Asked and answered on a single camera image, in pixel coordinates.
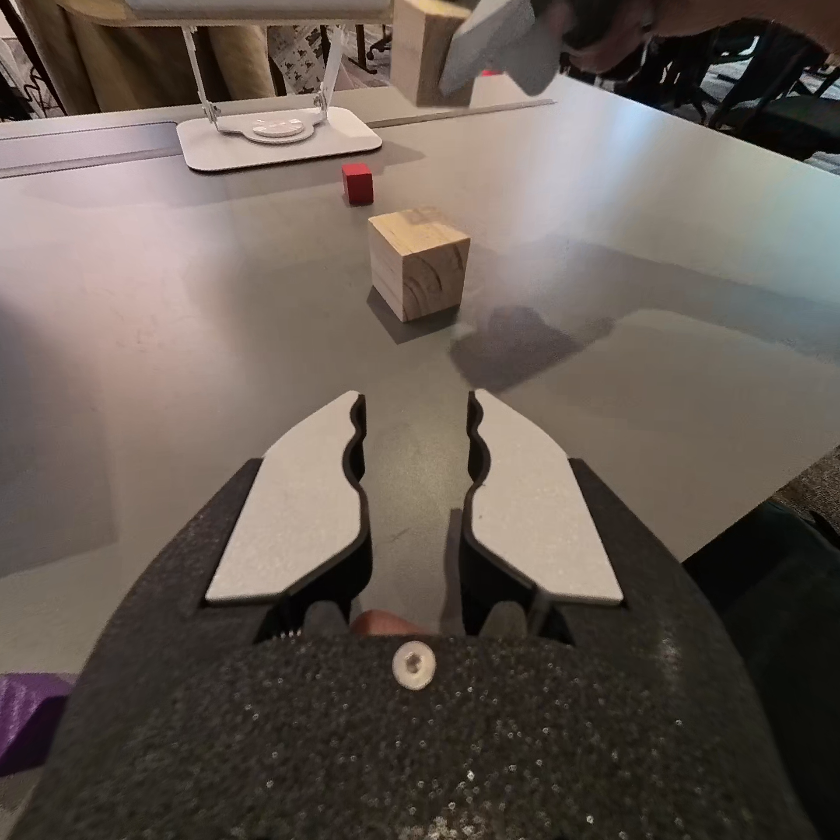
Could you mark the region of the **white patterned cloth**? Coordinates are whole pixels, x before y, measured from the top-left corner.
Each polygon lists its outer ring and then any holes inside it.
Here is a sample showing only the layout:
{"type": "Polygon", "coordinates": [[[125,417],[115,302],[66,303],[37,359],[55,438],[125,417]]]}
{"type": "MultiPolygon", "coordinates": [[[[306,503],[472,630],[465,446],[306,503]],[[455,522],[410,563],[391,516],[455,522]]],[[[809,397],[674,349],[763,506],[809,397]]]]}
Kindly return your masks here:
{"type": "Polygon", "coordinates": [[[315,92],[321,85],[329,57],[338,47],[340,63],[336,91],[358,84],[344,58],[347,30],[327,25],[273,25],[266,29],[269,68],[281,96],[315,92]]]}

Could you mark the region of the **small purple cube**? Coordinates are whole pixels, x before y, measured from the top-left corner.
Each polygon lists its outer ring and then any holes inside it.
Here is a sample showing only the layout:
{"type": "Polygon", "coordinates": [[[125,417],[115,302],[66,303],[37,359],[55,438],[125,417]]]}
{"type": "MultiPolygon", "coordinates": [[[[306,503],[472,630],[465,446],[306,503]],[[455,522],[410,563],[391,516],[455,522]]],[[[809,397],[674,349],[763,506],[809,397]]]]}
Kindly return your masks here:
{"type": "Polygon", "coordinates": [[[77,677],[6,673],[1,676],[1,776],[42,766],[77,677]]]}

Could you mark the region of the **smaller straight-grained wooden cube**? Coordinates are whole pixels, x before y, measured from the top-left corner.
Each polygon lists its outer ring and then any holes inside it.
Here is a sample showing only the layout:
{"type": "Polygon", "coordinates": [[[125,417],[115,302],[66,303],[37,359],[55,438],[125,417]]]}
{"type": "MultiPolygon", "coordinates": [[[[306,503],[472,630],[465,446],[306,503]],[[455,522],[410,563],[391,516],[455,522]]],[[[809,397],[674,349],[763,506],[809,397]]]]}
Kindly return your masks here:
{"type": "Polygon", "coordinates": [[[455,92],[439,89],[450,42],[470,10],[443,1],[394,1],[391,84],[413,106],[467,108],[474,81],[455,92]]]}

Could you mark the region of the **beige cloth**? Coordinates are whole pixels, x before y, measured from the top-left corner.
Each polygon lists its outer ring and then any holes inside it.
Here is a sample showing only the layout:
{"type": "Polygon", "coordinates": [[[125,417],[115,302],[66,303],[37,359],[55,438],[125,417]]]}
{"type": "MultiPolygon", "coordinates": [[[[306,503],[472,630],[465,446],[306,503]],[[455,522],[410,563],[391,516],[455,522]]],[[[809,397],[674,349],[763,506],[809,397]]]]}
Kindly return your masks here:
{"type": "MultiPolygon", "coordinates": [[[[200,102],[179,29],[101,26],[53,1],[22,1],[15,6],[66,114],[200,102]]],[[[199,28],[194,43],[211,100],[230,102],[277,94],[264,27],[199,28]]]]}

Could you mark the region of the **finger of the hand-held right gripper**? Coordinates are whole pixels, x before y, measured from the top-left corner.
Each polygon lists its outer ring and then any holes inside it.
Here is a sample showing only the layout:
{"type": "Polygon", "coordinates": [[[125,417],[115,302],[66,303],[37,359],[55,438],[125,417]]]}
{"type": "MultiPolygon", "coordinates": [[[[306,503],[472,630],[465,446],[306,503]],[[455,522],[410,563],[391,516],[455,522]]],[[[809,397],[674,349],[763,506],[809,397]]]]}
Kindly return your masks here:
{"type": "Polygon", "coordinates": [[[521,37],[499,50],[488,70],[509,76],[528,96],[545,92],[560,67],[561,42],[545,26],[531,26],[521,37]]]}
{"type": "Polygon", "coordinates": [[[439,91],[450,96],[476,79],[535,22],[530,1],[479,1],[449,42],[439,91]]]}

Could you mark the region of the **large ring-grained wooden cube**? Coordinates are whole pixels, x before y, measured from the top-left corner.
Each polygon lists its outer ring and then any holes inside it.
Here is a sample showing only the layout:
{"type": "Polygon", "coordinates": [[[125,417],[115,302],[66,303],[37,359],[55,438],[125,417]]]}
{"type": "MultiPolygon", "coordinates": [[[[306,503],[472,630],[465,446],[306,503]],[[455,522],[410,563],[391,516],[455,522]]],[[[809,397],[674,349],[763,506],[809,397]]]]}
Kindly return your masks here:
{"type": "Polygon", "coordinates": [[[471,238],[433,206],[368,219],[373,288],[400,322],[460,305],[471,238]]]}

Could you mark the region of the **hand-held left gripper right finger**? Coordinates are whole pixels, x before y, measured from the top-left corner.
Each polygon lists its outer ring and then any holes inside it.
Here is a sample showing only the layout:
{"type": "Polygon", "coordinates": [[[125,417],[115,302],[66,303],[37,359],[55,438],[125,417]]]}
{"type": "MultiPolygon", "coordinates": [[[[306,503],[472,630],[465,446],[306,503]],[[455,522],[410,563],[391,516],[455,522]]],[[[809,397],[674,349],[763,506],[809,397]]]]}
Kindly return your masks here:
{"type": "Polygon", "coordinates": [[[478,634],[504,602],[521,610],[532,634],[567,634],[562,606],[621,606],[623,590],[564,449],[483,388],[468,395],[466,432],[465,631],[478,634]]]}

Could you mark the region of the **white document stand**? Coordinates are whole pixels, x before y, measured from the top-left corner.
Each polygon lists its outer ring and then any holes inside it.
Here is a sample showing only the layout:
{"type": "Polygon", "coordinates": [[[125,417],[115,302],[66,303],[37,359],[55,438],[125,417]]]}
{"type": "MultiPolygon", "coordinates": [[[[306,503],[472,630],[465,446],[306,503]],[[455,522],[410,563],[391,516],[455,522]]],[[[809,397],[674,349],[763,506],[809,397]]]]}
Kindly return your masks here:
{"type": "Polygon", "coordinates": [[[332,105],[343,56],[343,24],[378,23],[392,10],[389,2],[127,2],[145,24],[179,24],[204,116],[177,124],[187,166],[205,174],[264,165],[314,161],[378,151],[382,138],[346,108],[332,105]],[[194,34],[200,26],[240,21],[267,25],[318,22],[336,25],[338,43],[329,48],[327,66],[312,105],[305,108],[224,113],[208,96],[198,63],[194,34]]]}

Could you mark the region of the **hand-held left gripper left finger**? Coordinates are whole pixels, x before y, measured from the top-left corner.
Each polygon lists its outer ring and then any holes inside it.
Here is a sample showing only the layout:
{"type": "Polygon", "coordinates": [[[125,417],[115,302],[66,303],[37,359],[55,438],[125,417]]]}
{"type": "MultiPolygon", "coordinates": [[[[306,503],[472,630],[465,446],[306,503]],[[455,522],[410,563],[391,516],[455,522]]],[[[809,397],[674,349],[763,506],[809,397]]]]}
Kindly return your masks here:
{"type": "Polygon", "coordinates": [[[347,391],[284,433],[259,462],[205,592],[211,607],[269,606],[298,630],[328,602],[350,619],[372,574],[361,486],[364,395],[347,391]]]}

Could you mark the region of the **person's right hand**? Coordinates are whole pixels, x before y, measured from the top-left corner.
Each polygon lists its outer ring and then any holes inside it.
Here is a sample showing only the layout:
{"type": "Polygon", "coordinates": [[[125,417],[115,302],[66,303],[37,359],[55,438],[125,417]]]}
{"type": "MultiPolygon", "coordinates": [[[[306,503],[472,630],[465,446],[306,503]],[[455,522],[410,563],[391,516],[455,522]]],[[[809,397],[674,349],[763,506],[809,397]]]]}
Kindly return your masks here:
{"type": "Polygon", "coordinates": [[[586,47],[570,47],[570,57],[578,68],[602,75],[653,39],[692,35],[698,26],[697,16],[688,7],[628,4],[602,38],[586,47]]]}

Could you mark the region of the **person's right forearm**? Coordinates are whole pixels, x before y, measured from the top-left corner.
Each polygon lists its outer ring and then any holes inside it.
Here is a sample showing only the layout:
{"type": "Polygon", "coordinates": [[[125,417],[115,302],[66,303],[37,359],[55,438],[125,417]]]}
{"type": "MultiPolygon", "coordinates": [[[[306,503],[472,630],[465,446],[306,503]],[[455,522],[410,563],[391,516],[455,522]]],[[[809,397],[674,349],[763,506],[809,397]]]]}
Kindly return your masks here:
{"type": "Polygon", "coordinates": [[[839,52],[838,1],[663,1],[656,3],[652,32],[698,35],[742,19],[776,23],[808,37],[830,54],[839,52]]]}

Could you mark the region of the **plywood board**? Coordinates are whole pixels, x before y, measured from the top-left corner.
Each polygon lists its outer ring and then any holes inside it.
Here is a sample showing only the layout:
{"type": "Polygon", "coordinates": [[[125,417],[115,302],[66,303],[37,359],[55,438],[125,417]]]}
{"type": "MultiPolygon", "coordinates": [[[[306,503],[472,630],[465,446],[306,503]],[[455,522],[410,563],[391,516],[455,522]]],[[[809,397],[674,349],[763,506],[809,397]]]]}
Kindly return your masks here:
{"type": "Polygon", "coordinates": [[[110,27],[389,24],[391,1],[60,1],[110,27]]]}

